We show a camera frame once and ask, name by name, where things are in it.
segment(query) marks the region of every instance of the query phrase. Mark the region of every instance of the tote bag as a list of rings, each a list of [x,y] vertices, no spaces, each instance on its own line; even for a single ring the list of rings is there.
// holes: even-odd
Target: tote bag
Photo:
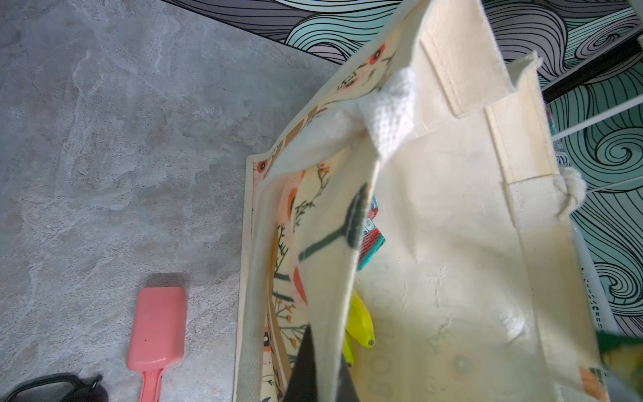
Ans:
[[[234,400],[283,400],[310,325],[334,401],[353,288],[362,401],[607,400],[538,66],[505,66],[476,0],[405,0],[248,158]]]

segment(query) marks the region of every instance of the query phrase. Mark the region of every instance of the swirl patterned wallpaper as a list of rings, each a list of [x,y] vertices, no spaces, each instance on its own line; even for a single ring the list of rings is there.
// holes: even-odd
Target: swirl patterned wallpaper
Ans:
[[[398,0],[166,0],[207,17],[344,63],[371,40]],[[507,62],[536,50],[542,86],[564,76],[637,27],[625,0],[488,0],[484,3]],[[643,93],[643,53],[593,77],[550,104],[563,130]],[[564,139],[590,189],[643,174],[643,106]],[[643,337],[643,180],[598,190],[573,215],[584,231],[613,313]]]

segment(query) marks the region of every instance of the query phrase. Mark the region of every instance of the white wire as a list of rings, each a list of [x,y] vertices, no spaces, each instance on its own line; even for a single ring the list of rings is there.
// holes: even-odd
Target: white wire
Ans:
[[[642,174],[642,175],[640,175],[640,176],[637,176],[637,177],[635,177],[635,178],[631,178],[631,179],[627,179],[627,180],[618,181],[618,182],[616,182],[616,183],[608,184],[608,185],[603,186],[603,187],[593,188],[593,189],[591,189],[591,190],[588,190],[587,192],[588,192],[588,193],[590,193],[590,192],[595,192],[595,191],[605,190],[606,188],[616,187],[616,186],[617,186],[617,185],[619,185],[619,184],[625,184],[625,183],[629,183],[630,181],[635,181],[635,180],[639,180],[639,179],[643,179],[643,174]]]
[[[608,117],[612,117],[615,114],[619,114],[623,111],[628,110],[630,107],[634,107],[639,104],[643,104],[643,95],[636,96],[635,98],[632,98],[626,102],[621,103],[620,105],[616,105],[611,109],[607,109],[605,112],[602,112],[597,114],[596,116],[590,117],[584,122],[578,123],[577,125],[573,125],[569,127],[567,130],[563,130],[559,132],[555,136],[552,136],[552,141],[560,140],[561,138],[567,137],[570,134],[574,134],[575,132],[584,129],[585,127],[589,127],[592,124],[601,122],[607,119]]]

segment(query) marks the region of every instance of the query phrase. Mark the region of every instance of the pink handle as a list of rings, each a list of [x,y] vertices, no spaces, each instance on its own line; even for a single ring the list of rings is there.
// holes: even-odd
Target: pink handle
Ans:
[[[161,397],[161,378],[165,369],[145,371],[143,375],[143,388],[141,389],[140,402],[158,402]]]

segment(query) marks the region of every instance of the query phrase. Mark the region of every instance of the black object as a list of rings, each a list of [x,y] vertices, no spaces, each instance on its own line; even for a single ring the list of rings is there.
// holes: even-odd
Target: black object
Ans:
[[[543,90],[544,101],[546,103],[552,102],[597,75],[600,75],[603,71],[618,66],[630,57],[638,55],[641,52],[641,45],[638,43],[637,37],[639,37],[641,33],[643,33],[643,30],[639,30],[612,49],[605,51],[593,60],[578,67],[576,71],[568,74],[564,79],[545,88],[545,90]]]
[[[315,378],[315,353],[312,346],[311,326],[306,327],[302,346],[299,348],[293,373],[290,376],[284,402],[317,402],[317,380]],[[344,356],[341,356],[340,383],[337,389],[337,402],[359,402],[353,380],[350,378]]]
[[[102,376],[96,376],[92,382],[85,384],[73,374],[54,374],[52,376],[40,377],[19,385],[11,391],[3,402],[11,401],[22,391],[56,383],[70,383],[74,387],[60,402],[109,402],[107,391],[100,386],[102,380]]]

